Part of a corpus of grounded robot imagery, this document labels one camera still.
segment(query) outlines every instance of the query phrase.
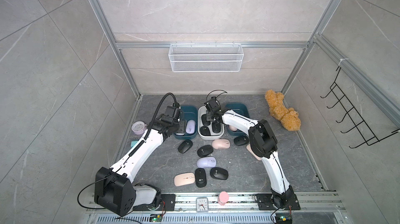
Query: white wire basket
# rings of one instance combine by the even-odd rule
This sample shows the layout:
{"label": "white wire basket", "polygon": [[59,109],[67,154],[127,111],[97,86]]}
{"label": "white wire basket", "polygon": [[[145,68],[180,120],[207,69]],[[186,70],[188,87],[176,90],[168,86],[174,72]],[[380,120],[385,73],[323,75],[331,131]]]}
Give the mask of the white wire basket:
{"label": "white wire basket", "polygon": [[243,48],[235,43],[171,44],[173,72],[240,71]]}

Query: teal plastic bin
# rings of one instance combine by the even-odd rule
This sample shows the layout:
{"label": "teal plastic bin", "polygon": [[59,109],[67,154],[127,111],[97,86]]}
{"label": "teal plastic bin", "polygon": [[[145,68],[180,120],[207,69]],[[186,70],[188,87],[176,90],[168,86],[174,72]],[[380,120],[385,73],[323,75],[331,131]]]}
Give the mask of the teal plastic bin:
{"label": "teal plastic bin", "polygon": [[[243,117],[250,118],[249,111],[247,110],[246,105],[244,105],[241,102],[230,102],[225,105],[225,107],[230,108],[234,112],[242,115]],[[243,136],[245,133],[243,131],[237,130],[237,131],[232,131],[229,128],[226,128],[227,132],[231,136]]]}
{"label": "teal plastic bin", "polygon": [[[186,120],[186,122],[189,120],[194,120],[196,122],[195,130],[197,130],[197,108],[193,105],[181,105],[180,109],[184,113],[183,120]],[[193,134],[188,134],[185,132],[183,136],[179,136],[174,133],[174,136],[178,140],[193,139],[197,136],[197,131],[195,131]]]}

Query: teddy bear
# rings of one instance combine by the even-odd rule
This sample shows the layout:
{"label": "teddy bear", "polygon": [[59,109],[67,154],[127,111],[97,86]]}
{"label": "teddy bear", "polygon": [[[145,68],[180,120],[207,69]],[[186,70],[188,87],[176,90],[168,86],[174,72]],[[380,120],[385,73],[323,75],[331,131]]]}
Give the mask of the teddy bear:
{"label": "teddy bear", "polygon": [[301,125],[299,114],[294,111],[294,108],[286,108],[283,105],[284,97],[281,92],[275,93],[273,90],[265,93],[265,99],[270,107],[270,115],[279,120],[288,131],[298,131]]}

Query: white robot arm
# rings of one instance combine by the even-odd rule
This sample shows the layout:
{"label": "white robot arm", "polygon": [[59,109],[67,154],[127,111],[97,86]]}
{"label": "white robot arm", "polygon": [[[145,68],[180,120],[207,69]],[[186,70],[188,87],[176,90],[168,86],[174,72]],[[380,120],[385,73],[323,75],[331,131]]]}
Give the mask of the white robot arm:
{"label": "white robot arm", "polygon": [[[156,119],[158,109],[164,99],[172,95],[167,93],[160,101],[153,119],[137,144],[129,150],[111,168],[102,167],[96,174],[94,202],[123,216],[132,206],[142,204],[159,205],[159,190],[151,185],[133,187],[133,180],[152,152],[160,146],[172,133],[184,133],[185,121],[179,121],[179,104],[174,97],[174,105],[168,106],[164,114]],[[277,208],[283,207],[293,189],[287,181],[278,159],[276,138],[266,120],[253,120],[221,109],[215,97],[204,103],[207,108],[207,120],[232,125],[249,136],[250,146],[254,154],[261,157],[271,181],[273,203]]]}

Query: computer mouse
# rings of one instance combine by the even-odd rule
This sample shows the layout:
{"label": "computer mouse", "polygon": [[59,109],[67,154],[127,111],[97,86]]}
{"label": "computer mouse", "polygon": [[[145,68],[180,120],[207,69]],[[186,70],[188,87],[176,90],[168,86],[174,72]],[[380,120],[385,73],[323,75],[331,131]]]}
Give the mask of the computer mouse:
{"label": "computer mouse", "polygon": [[214,151],[214,149],[211,145],[206,145],[206,146],[199,148],[199,150],[197,151],[197,154],[200,157],[206,157],[209,154],[211,154],[213,151]]}
{"label": "computer mouse", "polygon": [[203,123],[204,126],[208,126],[211,123],[210,121],[207,121],[207,115],[206,114],[201,116],[201,122]]}
{"label": "computer mouse", "polygon": [[174,184],[177,187],[188,185],[194,183],[195,179],[196,178],[193,173],[179,174],[174,178]]}
{"label": "computer mouse", "polygon": [[226,180],[228,178],[228,172],[223,168],[214,167],[210,170],[210,176],[214,179]]}
{"label": "computer mouse", "polygon": [[200,128],[200,134],[202,134],[205,137],[211,136],[210,129],[207,126],[203,126]]}
{"label": "computer mouse", "polygon": [[248,136],[240,136],[233,139],[233,142],[236,146],[242,146],[249,143],[249,138]]}
{"label": "computer mouse", "polygon": [[179,153],[183,154],[184,152],[188,151],[192,146],[193,142],[191,140],[185,140],[179,145],[177,150]]}
{"label": "computer mouse", "polygon": [[221,132],[221,124],[220,123],[216,123],[216,122],[213,122],[212,124],[211,124],[211,126],[212,126],[212,131],[214,132],[214,133],[219,133],[219,132]]}
{"label": "computer mouse", "polygon": [[237,127],[233,127],[232,125],[227,126],[231,131],[237,131]]}
{"label": "computer mouse", "polygon": [[197,167],[199,168],[213,168],[217,166],[215,157],[203,157],[197,160]]}
{"label": "computer mouse", "polygon": [[250,143],[246,146],[247,150],[255,157],[257,160],[261,161],[261,158],[256,156],[256,154],[251,150]]}
{"label": "computer mouse", "polygon": [[189,120],[186,123],[186,133],[193,134],[196,131],[196,122],[194,120]]}
{"label": "computer mouse", "polygon": [[194,177],[196,179],[196,186],[199,188],[203,188],[207,185],[207,176],[204,168],[198,168],[194,172]]}
{"label": "computer mouse", "polygon": [[230,147],[230,142],[227,139],[217,139],[211,144],[214,149],[228,148]]}

